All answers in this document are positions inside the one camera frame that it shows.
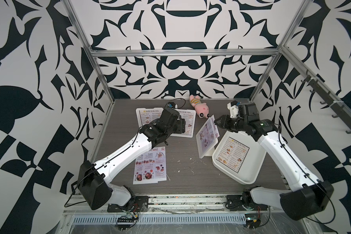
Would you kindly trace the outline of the pink special menu sheet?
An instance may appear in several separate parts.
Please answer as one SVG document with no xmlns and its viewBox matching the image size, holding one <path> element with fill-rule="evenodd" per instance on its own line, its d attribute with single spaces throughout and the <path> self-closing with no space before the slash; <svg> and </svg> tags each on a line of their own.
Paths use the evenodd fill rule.
<svg viewBox="0 0 351 234">
<path fill-rule="evenodd" d="M 158 183 L 167 180 L 166 148 L 156 147 L 143 155 L 144 183 Z"/>
</svg>

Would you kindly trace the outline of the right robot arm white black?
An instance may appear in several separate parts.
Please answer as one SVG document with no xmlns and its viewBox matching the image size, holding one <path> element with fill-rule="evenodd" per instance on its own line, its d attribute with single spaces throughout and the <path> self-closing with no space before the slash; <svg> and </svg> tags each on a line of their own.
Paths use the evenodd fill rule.
<svg viewBox="0 0 351 234">
<path fill-rule="evenodd" d="M 215 124 L 232 133 L 246 133 L 272 158 L 287 180 L 289 190 L 273 190 L 262 186 L 245 189 L 242 204 L 246 207 L 262 204 L 282 209 L 293 220 L 309 218 L 332 204 L 334 188 L 321 181 L 295 155 L 281 135 L 281 127 L 271 120 L 261 120 L 255 103 L 232 101 L 230 113 L 215 120 Z"/>
</svg>

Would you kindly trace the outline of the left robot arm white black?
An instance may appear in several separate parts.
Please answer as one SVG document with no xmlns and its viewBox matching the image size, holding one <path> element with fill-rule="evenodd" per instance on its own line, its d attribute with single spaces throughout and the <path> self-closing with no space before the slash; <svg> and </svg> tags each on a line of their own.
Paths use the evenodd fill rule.
<svg viewBox="0 0 351 234">
<path fill-rule="evenodd" d="M 161 116 L 140 127 L 135 136 L 107 157 L 80 166 L 77 189 L 92 210 L 114 204 L 125 210 L 132 208 L 135 194 L 126 186 L 112 184 L 112 180 L 131 162 L 166 140 L 172 134 L 183 134 L 186 121 L 173 108 L 163 109 Z"/>
</svg>

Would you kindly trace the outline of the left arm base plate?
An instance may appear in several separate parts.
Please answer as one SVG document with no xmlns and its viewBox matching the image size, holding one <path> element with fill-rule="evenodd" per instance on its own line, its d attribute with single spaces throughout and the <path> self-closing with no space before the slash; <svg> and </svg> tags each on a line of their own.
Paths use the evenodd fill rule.
<svg viewBox="0 0 351 234">
<path fill-rule="evenodd" d="M 148 210 L 149 197 L 148 196 L 136 196 L 131 198 L 128 203 L 124 206 L 118 206 L 115 204 L 108 204 L 108 213 L 118 212 L 145 212 Z"/>
</svg>

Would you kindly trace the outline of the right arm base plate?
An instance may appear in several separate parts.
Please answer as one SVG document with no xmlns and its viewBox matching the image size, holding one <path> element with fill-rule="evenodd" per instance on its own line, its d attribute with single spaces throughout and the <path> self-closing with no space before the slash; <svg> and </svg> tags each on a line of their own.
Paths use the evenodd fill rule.
<svg viewBox="0 0 351 234">
<path fill-rule="evenodd" d="M 259 211 L 268 209 L 267 205 L 256 204 L 246 194 L 227 195 L 225 208 L 229 211 Z"/>
</svg>

